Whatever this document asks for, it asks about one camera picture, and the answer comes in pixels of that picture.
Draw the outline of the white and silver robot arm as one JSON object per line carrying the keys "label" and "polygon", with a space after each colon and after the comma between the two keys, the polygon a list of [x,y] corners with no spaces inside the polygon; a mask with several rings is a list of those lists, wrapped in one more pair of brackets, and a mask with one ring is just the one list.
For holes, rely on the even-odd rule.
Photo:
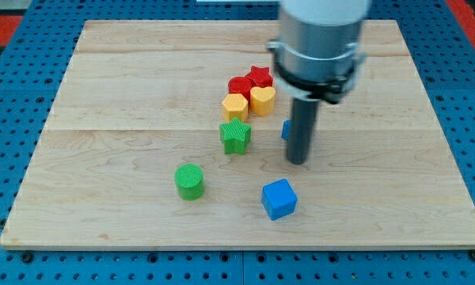
{"label": "white and silver robot arm", "polygon": [[371,0],[282,0],[279,31],[268,43],[277,85],[294,101],[339,103],[355,87]]}

